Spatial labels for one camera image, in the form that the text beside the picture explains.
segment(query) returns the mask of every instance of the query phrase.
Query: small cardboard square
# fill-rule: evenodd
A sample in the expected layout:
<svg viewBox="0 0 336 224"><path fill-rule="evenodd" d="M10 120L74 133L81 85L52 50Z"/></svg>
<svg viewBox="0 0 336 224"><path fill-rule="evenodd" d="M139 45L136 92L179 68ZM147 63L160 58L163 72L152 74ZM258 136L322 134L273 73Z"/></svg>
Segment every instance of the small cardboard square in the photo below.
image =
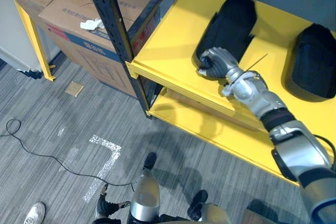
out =
<svg viewBox="0 0 336 224"><path fill-rule="evenodd" d="M83 87L84 87L83 85L72 81L65 90L65 92L67 94L73 95L74 97L77 97L79 92L83 89Z"/></svg>

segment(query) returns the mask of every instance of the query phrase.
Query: white tissue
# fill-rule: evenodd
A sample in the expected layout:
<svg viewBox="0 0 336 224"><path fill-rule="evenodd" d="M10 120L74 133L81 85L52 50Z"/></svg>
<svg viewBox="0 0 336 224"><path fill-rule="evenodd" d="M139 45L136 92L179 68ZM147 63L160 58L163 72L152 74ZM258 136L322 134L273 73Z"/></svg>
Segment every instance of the white tissue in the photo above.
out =
<svg viewBox="0 0 336 224"><path fill-rule="evenodd" d="M97 27L104 29L104 24L100 18L96 18L95 20L88 19L85 22L80 23L80 28L85 30L95 30Z"/></svg>

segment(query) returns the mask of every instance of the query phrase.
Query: white wall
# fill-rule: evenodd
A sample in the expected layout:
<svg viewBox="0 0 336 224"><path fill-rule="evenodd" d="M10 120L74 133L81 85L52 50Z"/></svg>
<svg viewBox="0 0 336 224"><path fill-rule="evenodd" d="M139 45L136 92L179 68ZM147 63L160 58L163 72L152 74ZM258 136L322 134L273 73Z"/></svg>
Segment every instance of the white wall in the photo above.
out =
<svg viewBox="0 0 336 224"><path fill-rule="evenodd" d="M21 71L41 71L14 0L0 0L0 58ZM38 28L48 62L59 48Z"/></svg>

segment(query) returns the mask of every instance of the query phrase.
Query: white sneaker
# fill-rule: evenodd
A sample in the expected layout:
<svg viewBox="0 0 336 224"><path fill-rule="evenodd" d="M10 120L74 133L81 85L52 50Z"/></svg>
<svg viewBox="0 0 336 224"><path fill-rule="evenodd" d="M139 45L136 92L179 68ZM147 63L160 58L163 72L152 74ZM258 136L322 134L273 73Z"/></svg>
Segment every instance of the white sneaker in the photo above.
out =
<svg viewBox="0 0 336 224"><path fill-rule="evenodd" d="M38 202L32 206L26 216L24 224L41 224L46 213L46 207Z"/></svg>

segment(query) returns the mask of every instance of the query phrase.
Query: perforated metal post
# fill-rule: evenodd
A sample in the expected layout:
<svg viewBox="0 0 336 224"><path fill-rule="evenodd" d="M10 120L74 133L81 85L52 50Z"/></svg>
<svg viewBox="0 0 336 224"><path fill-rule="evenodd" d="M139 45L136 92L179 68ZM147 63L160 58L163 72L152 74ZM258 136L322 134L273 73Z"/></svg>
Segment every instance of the perforated metal post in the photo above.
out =
<svg viewBox="0 0 336 224"><path fill-rule="evenodd" d="M148 103L143 91L142 83L139 79L131 78L125 61L131 62L134 58L127 31L120 13L117 0L93 0L98 14L105 25L105 29L116 50L116 53L122 60L124 70L132 84L132 87L139 99L144 112L149 110Z"/></svg>
<svg viewBox="0 0 336 224"><path fill-rule="evenodd" d="M146 22L155 13L161 1L162 0L150 0L127 33L117 0L93 0L99 16L105 25L105 29L110 37L110 40L116 50L116 53L122 60L124 70L145 113L150 108L149 102L151 101L151 98L147 99L140 78L131 78L126 62L131 62L134 58L130 38L133 40L137 36L138 32L141 31ZM149 85L149 87L150 89L155 89L155 86L153 85Z"/></svg>

